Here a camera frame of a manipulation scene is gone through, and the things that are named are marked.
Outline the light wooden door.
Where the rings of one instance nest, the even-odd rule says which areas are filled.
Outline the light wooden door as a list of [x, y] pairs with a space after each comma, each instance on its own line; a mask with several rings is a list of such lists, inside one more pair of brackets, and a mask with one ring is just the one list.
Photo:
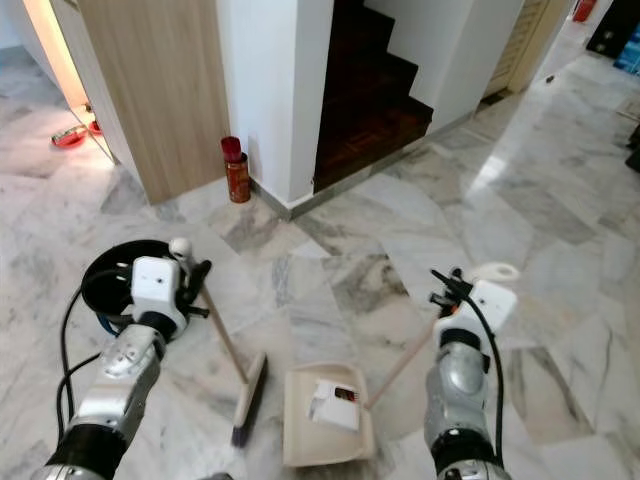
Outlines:
[[484, 99], [497, 93], [524, 92], [530, 86], [576, 1], [524, 0], [486, 84]]

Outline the red bowl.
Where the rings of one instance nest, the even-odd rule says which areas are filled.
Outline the red bowl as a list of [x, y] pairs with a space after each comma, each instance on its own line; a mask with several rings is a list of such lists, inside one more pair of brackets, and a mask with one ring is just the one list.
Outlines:
[[88, 132], [86, 127], [76, 125], [76, 127], [64, 129], [64, 131], [52, 134], [50, 143], [52, 147], [68, 150], [68, 148], [81, 146], [88, 136], [90, 136], [90, 132]]

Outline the black cabinet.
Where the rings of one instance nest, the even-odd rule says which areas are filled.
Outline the black cabinet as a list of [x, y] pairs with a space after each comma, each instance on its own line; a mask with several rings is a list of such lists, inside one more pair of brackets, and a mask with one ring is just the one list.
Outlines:
[[617, 59], [640, 27], [640, 0], [598, 0], [591, 17], [594, 29], [584, 49], [602, 58]]

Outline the light wood cabinet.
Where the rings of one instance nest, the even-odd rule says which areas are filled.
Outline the light wood cabinet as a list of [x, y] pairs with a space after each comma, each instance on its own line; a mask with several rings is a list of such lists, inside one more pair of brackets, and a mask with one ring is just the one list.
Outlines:
[[150, 204], [225, 175], [218, 0], [49, 0], [110, 155]]

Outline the dark wooden staircase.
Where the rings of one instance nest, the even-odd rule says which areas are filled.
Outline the dark wooden staircase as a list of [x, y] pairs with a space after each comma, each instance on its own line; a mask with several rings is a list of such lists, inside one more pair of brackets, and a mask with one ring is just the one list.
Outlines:
[[389, 52], [396, 20], [335, 0], [314, 173], [316, 192], [426, 134], [434, 110], [410, 95], [419, 65]]

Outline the beige long handled dustpan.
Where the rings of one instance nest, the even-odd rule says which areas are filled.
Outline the beige long handled dustpan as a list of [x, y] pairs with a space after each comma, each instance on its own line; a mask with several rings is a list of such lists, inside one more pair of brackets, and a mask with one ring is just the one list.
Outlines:
[[[460, 269], [460, 282], [471, 289], [480, 280], [504, 285], [520, 278], [506, 262], [486, 262]], [[293, 367], [283, 381], [283, 463], [287, 467], [338, 465], [369, 460], [375, 452], [372, 410], [422, 349], [433, 348], [426, 374], [424, 433], [436, 480], [511, 480], [504, 458], [506, 366], [497, 334], [486, 339], [453, 328], [451, 317], [431, 320], [403, 349], [387, 380], [370, 390], [355, 366], [317, 362]], [[308, 403], [320, 379], [355, 388], [360, 402], [360, 429], [333, 428], [308, 419]]]

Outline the white paper scrap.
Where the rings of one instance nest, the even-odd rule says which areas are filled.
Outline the white paper scrap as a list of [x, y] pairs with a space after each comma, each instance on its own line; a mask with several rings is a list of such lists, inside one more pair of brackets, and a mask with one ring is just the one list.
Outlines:
[[307, 415], [311, 421], [356, 433], [361, 420], [358, 393], [346, 384], [317, 380]]

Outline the blue container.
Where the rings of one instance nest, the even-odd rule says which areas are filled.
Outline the blue container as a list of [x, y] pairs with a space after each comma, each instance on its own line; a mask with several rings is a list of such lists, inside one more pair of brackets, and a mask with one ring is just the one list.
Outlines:
[[640, 76], [640, 44], [627, 44], [614, 60], [613, 68]]

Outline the red spray can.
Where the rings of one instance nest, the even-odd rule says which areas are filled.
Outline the red spray can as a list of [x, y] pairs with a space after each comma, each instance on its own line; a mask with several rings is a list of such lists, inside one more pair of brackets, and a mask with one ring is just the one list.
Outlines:
[[251, 198], [250, 169], [247, 152], [237, 137], [221, 138], [221, 151], [227, 170], [228, 193], [233, 204], [246, 204]]

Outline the wooden handled broom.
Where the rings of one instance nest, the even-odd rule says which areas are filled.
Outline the wooden handled broom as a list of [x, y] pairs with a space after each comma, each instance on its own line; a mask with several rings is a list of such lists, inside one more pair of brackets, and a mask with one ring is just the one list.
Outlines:
[[[186, 271], [193, 262], [200, 262], [195, 259], [192, 243], [187, 238], [170, 239], [169, 251], [175, 261], [178, 261], [180, 270]], [[180, 307], [180, 285], [177, 293], [177, 303]], [[265, 381], [268, 380], [268, 357], [257, 355], [251, 362], [244, 362], [237, 353], [232, 338], [225, 326], [223, 319], [218, 312], [218, 307], [212, 302], [212, 296], [207, 288], [206, 294], [201, 294], [195, 301], [196, 310], [192, 314], [209, 317], [214, 325], [215, 333], [218, 334], [221, 346], [227, 352], [227, 357], [236, 369], [239, 384], [239, 397], [236, 406], [236, 415], [233, 417], [232, 431], [230, 431], [230, 444], [234, 448], [244, 448], [250, 440], [253, 421], [262, 399], [262, 389]]]

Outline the black round waste bin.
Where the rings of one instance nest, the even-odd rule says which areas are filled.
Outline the black round waste bin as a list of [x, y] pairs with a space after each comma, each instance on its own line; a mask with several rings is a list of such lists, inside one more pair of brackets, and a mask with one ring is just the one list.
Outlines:
[[173, 259], [168, 242], [133, 239], [102, 252], [84, 271], [79, 294], [84, 305], [95, 312], [101, 328], [113, 337], [132, 321], [127, 312], [133, 305], [129, 270], [141, 257]]

